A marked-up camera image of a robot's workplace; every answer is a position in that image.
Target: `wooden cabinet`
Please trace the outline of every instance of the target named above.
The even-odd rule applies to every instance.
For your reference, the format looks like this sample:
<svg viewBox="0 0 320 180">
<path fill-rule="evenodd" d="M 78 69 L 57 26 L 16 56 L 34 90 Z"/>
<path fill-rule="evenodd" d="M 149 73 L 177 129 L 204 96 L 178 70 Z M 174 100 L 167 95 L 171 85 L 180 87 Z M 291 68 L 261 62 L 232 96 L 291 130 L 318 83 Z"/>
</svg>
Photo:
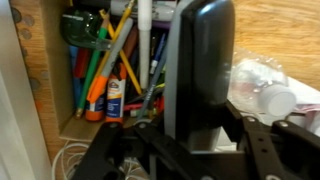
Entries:
<svg viewBox="0 0 320 180">
<path fill-rule="evenodd" d="M 60 16 L 69 2 L 10 2 L 22 16 L 17 32 L 52 160 L 63 145 L 59 136 L 89 140 L 98 127 L 71 118 L 70 62 L 59 33 Z M 289 76 L 320 89 L 320 0 L 234 0 L 234 4 L 236 45 L 278 59 Z"/>
</svg>

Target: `white bottle cap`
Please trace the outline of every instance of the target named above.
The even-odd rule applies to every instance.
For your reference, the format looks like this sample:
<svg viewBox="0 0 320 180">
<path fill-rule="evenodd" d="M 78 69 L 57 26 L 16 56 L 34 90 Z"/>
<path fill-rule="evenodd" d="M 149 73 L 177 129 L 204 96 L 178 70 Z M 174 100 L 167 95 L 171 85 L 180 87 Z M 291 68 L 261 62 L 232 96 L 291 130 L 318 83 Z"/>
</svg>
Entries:
<svg viewBox="0 0 320 180">
<path fill-rule="evenodd" d="M 296 96 L 283 85 L 275 84 L 262 90 L 258 96 L 261 110 L 272 116 L 285 116 L 296 106 Z"/>
</svg>

